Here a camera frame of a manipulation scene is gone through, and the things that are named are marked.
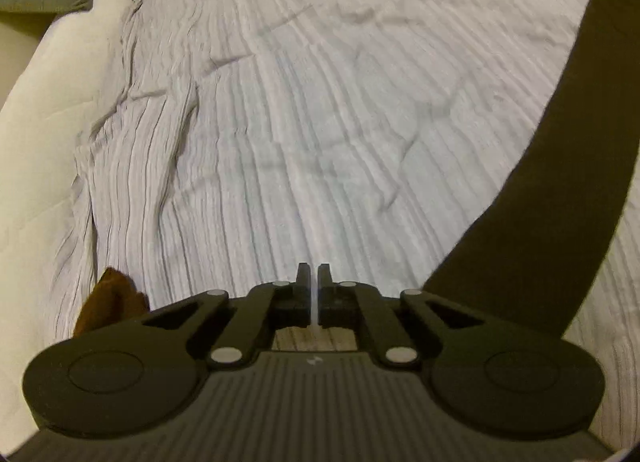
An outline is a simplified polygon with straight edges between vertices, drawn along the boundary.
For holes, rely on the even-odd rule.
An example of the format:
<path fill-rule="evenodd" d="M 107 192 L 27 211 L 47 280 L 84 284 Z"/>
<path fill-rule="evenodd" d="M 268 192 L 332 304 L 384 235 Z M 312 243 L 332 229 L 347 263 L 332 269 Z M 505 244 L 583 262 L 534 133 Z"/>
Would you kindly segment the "cream white pillow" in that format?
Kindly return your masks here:
<path fill-rule="evenodd" d="M 54 264 L 72 217 L 78 135 L 96 118 L 130 0 L 93 0 L 52 22 L 1 108 L 1 450 L 37 430 L 22 392 L 54 341 Z"/>

